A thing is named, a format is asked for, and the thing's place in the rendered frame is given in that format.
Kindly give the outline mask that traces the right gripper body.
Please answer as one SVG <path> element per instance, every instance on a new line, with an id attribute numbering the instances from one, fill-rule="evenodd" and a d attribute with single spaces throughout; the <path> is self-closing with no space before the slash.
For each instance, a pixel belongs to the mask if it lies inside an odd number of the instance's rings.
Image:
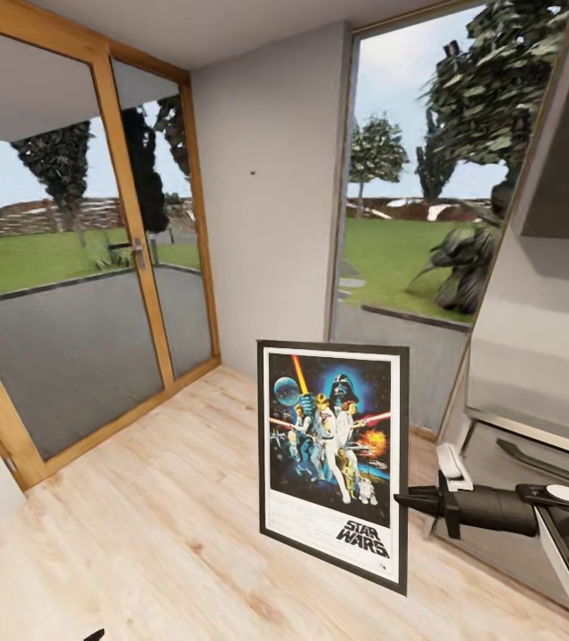
<path id="1" fill-rule="evenodd" d="M 449 491 L 447 479 L 438 469 L 444 495 L 444 519 L 451 539 L 461 540 L 460 525 L 503 531 L 504 518 L 499 495 L 491 486 L 472 485 L 472 491 Z"/>

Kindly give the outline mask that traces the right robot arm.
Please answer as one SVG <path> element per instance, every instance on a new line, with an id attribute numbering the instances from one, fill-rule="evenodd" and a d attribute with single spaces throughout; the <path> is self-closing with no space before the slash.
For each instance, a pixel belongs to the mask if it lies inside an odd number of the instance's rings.
<path id="1" fill-rule="evenodd" d="M 569 597 L 569 487 L 518 483 L 516 489 L 472 485 L 460 454 L 439 443 L 439 486 L 409 486 L 394 500 L 435 518 L 444 517 L 448 535 L 461 540 L 460 525 L 538 536 Z"/>

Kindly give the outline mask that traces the poster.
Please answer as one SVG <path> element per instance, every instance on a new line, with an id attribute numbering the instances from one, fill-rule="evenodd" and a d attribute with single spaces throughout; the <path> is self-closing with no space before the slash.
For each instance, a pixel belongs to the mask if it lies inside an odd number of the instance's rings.
<path id="1" fill-rule="evenodd" d="M 257 342 L 259 532 L 408 596 L 410 347 Z"/>

